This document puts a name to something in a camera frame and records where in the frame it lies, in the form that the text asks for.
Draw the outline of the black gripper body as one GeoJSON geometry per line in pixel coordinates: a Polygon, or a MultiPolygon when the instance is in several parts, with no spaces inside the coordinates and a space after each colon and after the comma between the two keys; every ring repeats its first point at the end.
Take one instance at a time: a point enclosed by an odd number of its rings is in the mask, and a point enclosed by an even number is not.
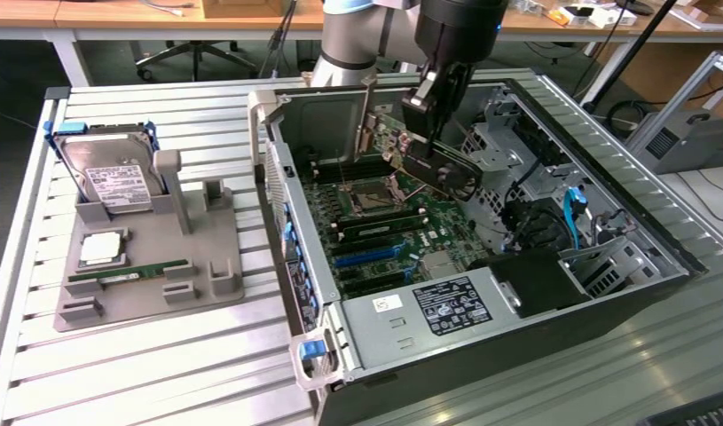
{"type": "Polygon", "coordinates": [[[421,85],[403,102],[410,107],[459,104],[475,67],[490,53],[509,8],[506,1],[423,1],[414,33],[425,53],[421,85]]]}

